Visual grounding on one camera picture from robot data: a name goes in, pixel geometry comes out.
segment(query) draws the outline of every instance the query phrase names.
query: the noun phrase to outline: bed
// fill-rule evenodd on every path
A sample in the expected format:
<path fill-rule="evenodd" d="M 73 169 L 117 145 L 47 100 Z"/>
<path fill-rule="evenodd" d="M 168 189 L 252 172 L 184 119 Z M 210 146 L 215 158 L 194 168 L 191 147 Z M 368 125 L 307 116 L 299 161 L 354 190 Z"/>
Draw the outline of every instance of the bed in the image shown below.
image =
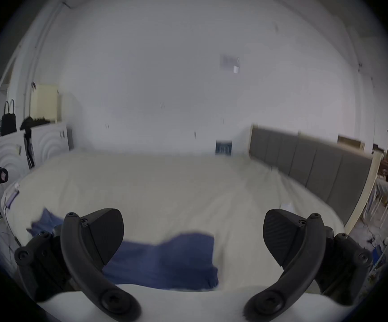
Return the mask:
<path fill-rule="evenodd" d="M 139 321 L 242 321 L 247 299 L 282 274 L 264 244 L 266 212 L 285 209 L 303 217 L 318 212 L 335 234 L 349 233 L 379 163 L 378 153 L 253 125 L 246 155 L 62 154 L 8 187 L 1 204 L 17 185 L 19 194 L 5 217 L 22 245 L 44 208 L 60 217 L 116 208 L 124 219 L 124 240 L 139 243 L 159 244 L 190 231 L 211 234 L 215 290 L 117 286 L 140 302 Z M 63 292 L 40 305 L 61 321 L 112 320 L 82 292 Z M 337 321 L 350 309 L 304 293 L 278 319 Z"/>
<path fill-rule="evenodd" d="M 224 155 L 67 153 L 19 181 L 6 218 L 23 245 L 31 238 L 26 228 L 45 207 L 61 217 L 119 209 L 124 240 L 140 243 L 157 244 L 184 231 L 209 233 L 218 289 L 227 290 L 269 286 L 282 274 L 262 234 L 266 212 L 281 206 L 304 217 L 319 212 L 335 233 L 344 230 L 326 203 L 277 168 Z"/>

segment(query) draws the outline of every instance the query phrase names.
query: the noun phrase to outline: upholstered headboard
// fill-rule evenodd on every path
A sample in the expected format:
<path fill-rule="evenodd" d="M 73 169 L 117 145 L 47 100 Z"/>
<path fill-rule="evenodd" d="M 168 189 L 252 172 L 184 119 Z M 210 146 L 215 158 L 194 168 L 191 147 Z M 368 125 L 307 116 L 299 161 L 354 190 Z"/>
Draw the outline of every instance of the upholstered headboard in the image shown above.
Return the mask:
<path fill-rule="evenodd" d="M 325 201 L 345 225 L 355 225 L 368 200 L 381 154 L 302 133 L 290 134 L 253 125 L 249 155 L 297 180 Z"/>

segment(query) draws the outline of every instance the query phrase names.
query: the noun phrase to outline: floor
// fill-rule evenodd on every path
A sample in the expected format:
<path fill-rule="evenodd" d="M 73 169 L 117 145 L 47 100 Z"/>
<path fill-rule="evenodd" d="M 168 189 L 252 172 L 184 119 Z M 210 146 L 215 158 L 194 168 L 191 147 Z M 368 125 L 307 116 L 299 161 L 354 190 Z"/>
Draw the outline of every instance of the floor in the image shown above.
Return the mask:
<path fill-rule="evenodd" d="M 382 223 L 380 218 L 384 211 L 385 206 L 380 204 L 371 220 L 369 215 L 367 215 L 366 220 L 363 220 L 363 218 L 360 217 L 349 234 L 361 247 L 373 251 L 374 247 L 380 245 L 380 248 L 385 252 L 381 264 L 378 265 L 374 271 L 370 272 L 365 280 L 356 303 L 359 303 L 367 296 L 371 288 L 378 282 L 383 269 L 386 268 L 386 264 L 388 264 L 388 258 L 386 258 L 386 256 L 388 256 L 388 250 L 386 249 L 386 245 L 388 245 L 388 215 L 386 216 L 383 226 L 380 228 Z"/>
<path fill-rule="evenodd" d="M 372 220 L 370 220 L 369 215 L 367 215 L 366 220 L 363 220 L 362 218 L 358 219 L 358 222 L 349 235 L 357 241 L 361 247 L 373 251 L 376 245 L 380 245 L 383 249 L 383 242 L 388 244 L 386 241 L 386 238 L 388 237 L 388 215 L 386 216 L 383 226 L 380 228 L 380 224 L 382 223 L 380 218 L 382 217 L 384 210 L 385 206 L 380 203 Z"/>

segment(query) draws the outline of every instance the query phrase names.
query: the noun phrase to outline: white wall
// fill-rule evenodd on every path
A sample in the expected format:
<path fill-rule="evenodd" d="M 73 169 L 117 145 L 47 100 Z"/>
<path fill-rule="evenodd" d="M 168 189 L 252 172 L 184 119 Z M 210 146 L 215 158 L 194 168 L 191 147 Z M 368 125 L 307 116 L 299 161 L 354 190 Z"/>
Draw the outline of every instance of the white wall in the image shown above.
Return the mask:
<path fill-rule="evenodd" d="M 374 142 L 388 147 L 388 38 L 366 37 L 363 46 L 372 72 L 375 96 Z"/>
<path fill-rule="evenodd" d="M 240 58 L 240 73 L 220 69 L 222 54 Z M 273 0 L 93 0 L 65 8 L 34 80 L 58 85 L 75 146 L 203 153 L 224 139 L 239 152 L 251 123 L 330 140 L 354 136 L 353 67 Z"/>
<path fill-rule="evenodd" d="M 47 0 L 25 0 L 0 34 L 0 81 L 23 35 Z"/>

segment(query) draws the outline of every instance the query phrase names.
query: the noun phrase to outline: cabinet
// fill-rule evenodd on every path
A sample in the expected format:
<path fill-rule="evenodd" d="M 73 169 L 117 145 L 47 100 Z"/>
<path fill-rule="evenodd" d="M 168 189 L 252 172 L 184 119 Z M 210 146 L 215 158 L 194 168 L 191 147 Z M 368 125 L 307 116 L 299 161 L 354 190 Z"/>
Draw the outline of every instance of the cabinet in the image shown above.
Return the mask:
<path fill-rule="evenodd" d="M 0 212 L 4 190 L 29 172 L 25 153 L 24 132 L 14 132 L 0 137 L 0 167 L 8 170 L 8 181 L 0 185 Z"/>
<path fill-rule="evenodd" d="M 64 123 L 46 124 L 32 127 L 31 145 L 35 167 L 47 159 L 67 153 L 67 126 Z"/>

